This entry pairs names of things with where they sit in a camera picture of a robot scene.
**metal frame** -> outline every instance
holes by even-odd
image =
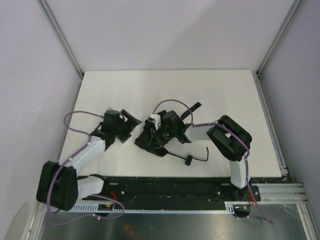
[[[46,0],[37,0],[41,9],[43,10],[45,16],[47,17],[50,25],[52,26],[52,29],[57,36],[59,42],[61,43],[62,48],[64,49],[65,53],[67,54],[68,58],[70,59],[74,69],[78,73],[79,77],[82,79],[84,76],[83,71],[81,70],[81,67],[70,47],[68,44],[68,41],[66,40],[61,28],[58,25],[57,20],[54,17],[53,12],[51,11],[48,3]],[[261,79],[259,78],[263,70],[265,69],[266,65],[272,58],[275,50],[279,46],[281,40],[284,38],[285,33],[288,31],[289,26],[291,25],[293,19],[297,15],[299,9],[302,6],[302,3],[304,0],[295,0],[294,3],[292,4],[290,10],[288,11],[284,21],[282,22],[274,40],[271,43],[271,46],[269,47],[266,55],[263,58],[263,61],[261,62],[256,74],[253,74],[254,82],[256,84],[257,92],[261,101],[262,109],[265,114],[265,119],[269,128],[269,132],[274,144],[274,149],[277,153],[278,156],[278,162],[279,162],[279,167],[281,170],[282,175],[287,175],[288,170],[287,170],[287,163],[286,163],[286,158],[284,154],[284,150],[281,146],[280,139],[278,136],[278,131],[277,127],[275,124],[275,120],[273,118],[272,112],[270,105],[268,103],[268,99],[263,87],[263,84],[261,82]],[[77,91],[77,94],[74,98],[74,102],[72,105],[72,109],[75,106],[79,91],[80,91],[80,86],[81,83],[79,83],[79,88]],[[61,150],[64,144],[64,140],[66,138],[67,131],[65,132],[63,136],[63,140],[60,145],[60,151],[58,153],[58,157],[61,154]],[[307,236],[307,239],[314,240],[314,239],[320,239],[319,236],[319,230],[317,228],[317,225],[315,224],[315,219],[313,217],[310,204],[308,202],[308,197],[306,195],[304,186],[302,183],[293,183],[293,184],[256,184],[259,187],[260,190],[260,195],[261,195],[261,204],[296,204],[300,218],[304,227],[305,234]],[[224,213],[226,214],[231,214],[233,212],[232,205],[234,202],[226,202],[226,211]],[[75,212],[92,212],[95,209],[95,206],[97,205],[96,202],[86,202],[84,203],[83,201],[79,201],[72,211]],[[150,211],[132,211],[135,213],[150,213]],[[25,235],[23,239],[26,240],[38,240],[40,233],[41,233],[41,228],[42,224],[44,221],[44,217],[46,214],[46,206],[43,203],[37,202],[33,211],[33,217],[29,223],[29,226],[26,229]]]

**white wall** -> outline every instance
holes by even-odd
[[[262,74],[290,170],[320,225],[320,1],[308,0]]]
[[[48,0],[82,70],[256,70],[294,0]]]
[[[36,0],[0,2],[0,239],[33,210],[43,163],[54,160],[79,79]]]

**white tabletop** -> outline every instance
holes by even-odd
[[[252,136],[248,159],[252,177],[280,177],[278,161],[268,131],[263,109],[250,70],[141,70],[141,71],[87,71],[75,104],[75,111],[103,115],[108,107],[127,110],[143,123],[131,133],[124,144],[118,140],[93,160],[82,175],[144,177],[229,177],[229,161],[211,141],[181,144],[176,139],[165,147],[181,156],[193,155],[208,162],[193,160],[186,166],[184,160],[171,155],[159,157],[134,144],[142,132],[144,122],[162,100],[176,99],[191,107],[202,106],[194,114],[196,124],[207,123],[228,115]],[[178,115],[186,108],[176,102],[166,102],[159,108],[174,110]],[[70,126],[87,132],[100,118],[78,113]],[[68,131],[62,157],[76,151],[86,141],[83,134]]]

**white plastic part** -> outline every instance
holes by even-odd
[[[200,140],[211,140],[207,134],[208,130],[212,128],[213,126],[200,126],[200,127],[194,127],[189,126],[185,132],[184,135],[190,142],[200,141]]]
[[[231,171],[231,183],[239,189],[243,189],[246,185],[246,163],[245,160],[229,161]]]
[[[96,176],[88,176],[78,180],[78,200],[101,193],[103,186],[104,181]]]
[[[154,123],[155,129],[158,130],[161,125],[161,117],[159,114],[150,114],[148,121]]]
[[[106,150],[106,143],[100,137],[92,136],[90,144],[82,150],[78,155],[74,156],[70,162],[65,166],[72,166],[76,170],[77,176],[79,173],[99,154],[103,153]],[[59,160],[59,165],[61,165],[66,158]]]

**gray floor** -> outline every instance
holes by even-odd
[[[306,240],[296,205],[264,205],[271,226],[256,219],[236,220],[223,214],[125,214],[115,220],[86,217],[53,226],[42,240]],[[253,215],[258,214],[254,207]],[[83,213],[58,213],[52,222],[69,221]]]

